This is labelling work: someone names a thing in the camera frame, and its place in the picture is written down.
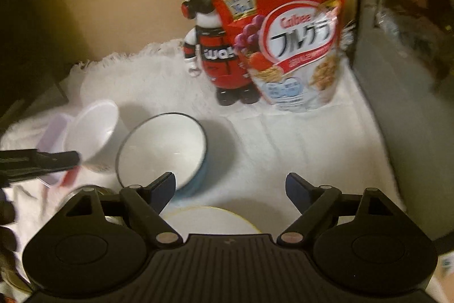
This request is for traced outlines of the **red granola bag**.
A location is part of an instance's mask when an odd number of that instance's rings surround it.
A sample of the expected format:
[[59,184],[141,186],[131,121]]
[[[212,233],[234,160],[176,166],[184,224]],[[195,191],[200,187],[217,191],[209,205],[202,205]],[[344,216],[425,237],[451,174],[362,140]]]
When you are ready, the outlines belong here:
[[263,98],[302,112],[329,103],[339,77],[345,0],[212,0]]

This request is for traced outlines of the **red rectangular tray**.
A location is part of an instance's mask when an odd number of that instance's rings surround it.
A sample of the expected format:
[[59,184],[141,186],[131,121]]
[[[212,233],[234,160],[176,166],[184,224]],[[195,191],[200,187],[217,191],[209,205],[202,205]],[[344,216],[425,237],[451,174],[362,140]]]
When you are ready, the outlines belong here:
[[[72,117],[68,114],[56,114],[48,124],[36,148],[48,153],[63,152],[63,141]],[[70,187],[79,173],[80,167],[66,172],[55,172],[41,176],[40,181],[48,188]]]

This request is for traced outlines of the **white foam cup bowl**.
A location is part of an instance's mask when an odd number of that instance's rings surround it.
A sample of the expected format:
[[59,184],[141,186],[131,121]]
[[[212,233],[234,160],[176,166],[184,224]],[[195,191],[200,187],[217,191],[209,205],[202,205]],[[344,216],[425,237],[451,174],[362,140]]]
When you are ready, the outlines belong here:
[[94,101],[68,125],[63,149],[76,151],[81,165],[93,172],[112,172],[120,133],[119,108],[112,100]]

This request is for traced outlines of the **white yellow-rimmed bowl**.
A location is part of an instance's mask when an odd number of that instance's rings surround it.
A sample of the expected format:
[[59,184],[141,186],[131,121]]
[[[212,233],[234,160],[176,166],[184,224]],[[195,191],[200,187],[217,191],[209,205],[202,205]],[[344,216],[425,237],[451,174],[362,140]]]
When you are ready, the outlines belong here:
[[186,241],[190,235],[252,235],[262,232],[250,221],[223,208],[195,206],[166,212],[162,218]]

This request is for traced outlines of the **white fluffy cloth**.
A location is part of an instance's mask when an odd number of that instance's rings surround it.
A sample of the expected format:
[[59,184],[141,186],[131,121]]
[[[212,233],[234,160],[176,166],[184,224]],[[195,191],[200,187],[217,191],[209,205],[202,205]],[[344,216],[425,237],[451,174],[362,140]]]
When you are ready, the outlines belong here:
[[152,43],[135,55],[76,64],[63,81],[69,102],[59,108],[76,115],[110,99],[128,129],[164,112],[196,118],[208,137],[208,170],[197,191],[171,201],[167,215],[213,206],[278,235],[298,216],[285,195],[290,172],[348,194],[378,188],[402,204],[373,114],[346,62],[333,100],[313,111],[280,111],[264,101],[222,107],[204,76],[187,74],[181,46]]

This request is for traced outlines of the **white microwave oven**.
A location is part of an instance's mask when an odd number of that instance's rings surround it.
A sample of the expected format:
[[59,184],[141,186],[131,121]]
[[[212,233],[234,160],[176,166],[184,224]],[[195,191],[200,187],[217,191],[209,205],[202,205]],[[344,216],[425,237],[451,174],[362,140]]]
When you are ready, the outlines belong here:
[[453,230],[453,0],[361,0],[352,67],[407,212]]

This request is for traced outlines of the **panda robot figurine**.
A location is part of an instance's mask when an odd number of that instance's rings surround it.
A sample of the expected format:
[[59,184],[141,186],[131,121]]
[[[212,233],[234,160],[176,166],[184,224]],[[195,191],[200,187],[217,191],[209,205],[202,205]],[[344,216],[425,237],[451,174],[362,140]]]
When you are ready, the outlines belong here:
[[197,77],[204,72],[215,87],[221,106],[237,101],[245,105],[256,103],[260,93],[228,41],[212,0],[184,0],[181,9],[185,18],[195,22],[183,44],[189,75]]

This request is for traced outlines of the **blue enamel bowl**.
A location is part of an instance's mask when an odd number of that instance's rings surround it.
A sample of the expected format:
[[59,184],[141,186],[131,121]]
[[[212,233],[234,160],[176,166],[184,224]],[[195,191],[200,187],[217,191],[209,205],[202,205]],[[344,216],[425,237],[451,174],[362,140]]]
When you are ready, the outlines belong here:
[[193,117],[168,112],[145,120],[122,142],[115,160],[122,187],[147,186],[166,172],[175,175],[176,195],[196,192],[208,170],[208,140]]

